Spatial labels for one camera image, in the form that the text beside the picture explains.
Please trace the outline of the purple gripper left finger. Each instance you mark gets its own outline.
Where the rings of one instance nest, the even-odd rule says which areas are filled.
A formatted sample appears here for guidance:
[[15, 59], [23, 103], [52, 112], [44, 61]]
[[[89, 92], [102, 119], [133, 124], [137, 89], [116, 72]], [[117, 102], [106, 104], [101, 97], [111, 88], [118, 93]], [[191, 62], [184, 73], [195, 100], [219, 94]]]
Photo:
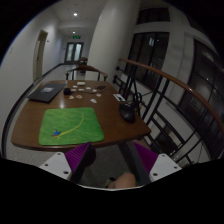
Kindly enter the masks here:
[[89, 162], [90, 152], [91, 143], [87, 142], [66, 153], [56, 152], [40, 168], [65, 180], [78, 182]]

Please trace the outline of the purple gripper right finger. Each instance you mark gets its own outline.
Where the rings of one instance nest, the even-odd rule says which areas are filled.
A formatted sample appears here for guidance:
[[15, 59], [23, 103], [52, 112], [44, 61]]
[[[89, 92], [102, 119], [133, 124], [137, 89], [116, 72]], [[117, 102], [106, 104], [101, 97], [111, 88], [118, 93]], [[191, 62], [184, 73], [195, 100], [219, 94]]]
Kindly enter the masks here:
[[135, 143], [135, 147], [152, 182], [181, 170], [166, 154], [156, 154], [138, 143]]

